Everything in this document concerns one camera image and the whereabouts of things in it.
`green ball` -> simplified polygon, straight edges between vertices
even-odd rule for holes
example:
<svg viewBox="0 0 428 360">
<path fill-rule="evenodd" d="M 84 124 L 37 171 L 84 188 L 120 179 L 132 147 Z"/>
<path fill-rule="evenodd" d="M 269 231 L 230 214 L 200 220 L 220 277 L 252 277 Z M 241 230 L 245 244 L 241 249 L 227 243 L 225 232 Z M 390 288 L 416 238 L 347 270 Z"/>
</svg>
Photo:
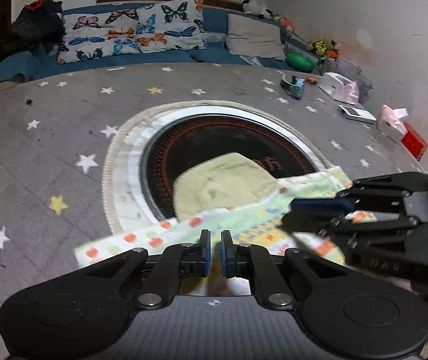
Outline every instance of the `green ball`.
<svg viewBox="0 0 428 360">
<path fill-rule="evenodd" d="M 307 56 L 291 52 L 285 59 L 287 63 L 297 71 L 309 73 L 312 69 L 314 69 L 314 62 Z"/>
</svg>

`gray cushion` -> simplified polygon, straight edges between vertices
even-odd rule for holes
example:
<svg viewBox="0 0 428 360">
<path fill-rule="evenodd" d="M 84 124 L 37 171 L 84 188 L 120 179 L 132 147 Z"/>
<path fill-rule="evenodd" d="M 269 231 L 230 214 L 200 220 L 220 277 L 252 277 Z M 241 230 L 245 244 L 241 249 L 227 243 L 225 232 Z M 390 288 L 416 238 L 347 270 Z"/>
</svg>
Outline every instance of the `gray cushion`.
<svg viewBox="0 0 428 360">
<path fill-rule="evenodd" d="M 231 54 L 285 60 L 279 27 L 233 14 L 228 21 L 225 44 Z"/>
</svg>

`blue sofa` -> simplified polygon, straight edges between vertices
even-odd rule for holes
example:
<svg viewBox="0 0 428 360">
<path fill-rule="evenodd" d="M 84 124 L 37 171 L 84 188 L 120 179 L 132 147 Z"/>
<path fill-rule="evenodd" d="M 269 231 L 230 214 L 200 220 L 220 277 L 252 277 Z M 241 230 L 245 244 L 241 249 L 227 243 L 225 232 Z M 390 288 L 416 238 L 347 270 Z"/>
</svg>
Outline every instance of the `blue sofa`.
<svg viewBox="0 0 428 360">
<path fill-rule="evenodd" d="M 99 14 L 113 12 L 120 9 L 132 9 L 143 7 L 145 3 L 124 3 L 124 4 L 101 4 L 90 7 L 81 7 L 68 9 L 64 15 L 72 13 L 91 13 Z M 57 64 L 57 50 L 46 53 L 41 47 L 37 52 L 30 51 L 19 52 L 4 59 L 0 63 L 0 83 L 16 81 L 13 83 L 22 83 L 31 80 L 38 80 L 56 74 L 81 71 L 92 68 L 108 68 L 121 65 L 142 64 L 142 63 L 169 63 L 169 62 L 205 62 L 220 64 L 249 65 L 238 55 L 232 55 L 225 47 L 225 35 L 228 33 L 228 14 L 244 15 L 241 12 L 227 9 L 205 7 L 203 9 L 204 30 L 206 32 L 207 48 L 203 50 L 169 50 L 163 52 L 153 52 L 151 54 L 132 54 L 108 56 L 91 61 L 83 61 L 69 64 Z M 254 20 L 265 21 L 266 23 L 276 25 L 280 28 L 281 41 L 284 43 L 288 39 L 285 28 L 271 20 L 259 19 L 254 16 L 248 16 Z M 299 47 L 304 49 L 304 45 L 299 42 Z M 273 58 L 258 58 L 263 66 L 268 68 L 277 68 L 285 70 L 294 70 L 286 62 L 278 61 Z"/>
</svg>

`yellow star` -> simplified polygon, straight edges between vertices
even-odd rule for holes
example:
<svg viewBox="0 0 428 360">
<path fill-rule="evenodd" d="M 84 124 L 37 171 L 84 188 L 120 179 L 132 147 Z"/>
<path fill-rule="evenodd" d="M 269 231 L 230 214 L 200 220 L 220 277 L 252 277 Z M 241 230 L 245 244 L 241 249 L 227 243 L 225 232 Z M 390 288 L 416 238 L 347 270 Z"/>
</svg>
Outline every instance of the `yellow star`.
<svg viewBox="0 0 428 360">
<path fill-rule="evenodd" d="M 149 88 L 149 89 L 148 89 L 148 91 L 149 91 L 149 92 L 151 92 L 151 95 L 153 95 L 154 93 L 162 93 L 162 91 L 163 91 L 163 90 L 164 90 L 164 89 L 157 88 L 157 87 Z"/>
<path fill-rule="evenodd" d="M 62 210 L 65 210 L 68 207 L 69 206 L 62 201 L 62 196 L 51 196 L 51 205 L 49 206 L 49 208 L 55 211 L 57 215 L 61 215 Z"/>
</svg>

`yellow cloth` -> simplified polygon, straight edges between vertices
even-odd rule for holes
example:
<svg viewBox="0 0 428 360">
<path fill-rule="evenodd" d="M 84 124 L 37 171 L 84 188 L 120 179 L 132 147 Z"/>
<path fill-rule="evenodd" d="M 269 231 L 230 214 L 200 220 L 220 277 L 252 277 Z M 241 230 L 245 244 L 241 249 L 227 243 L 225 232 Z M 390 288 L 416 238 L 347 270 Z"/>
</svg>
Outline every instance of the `yellow cloth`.
<svg viewBox="0 0 428 360">
<path fill-rule="evenodd" d="M 277 187 L 277 180 L 254 161 L 229 153 L 203 162 L 174 182 L 173 206 L 183 221 L 202 211 L 257 203 Z"/>
</svg>

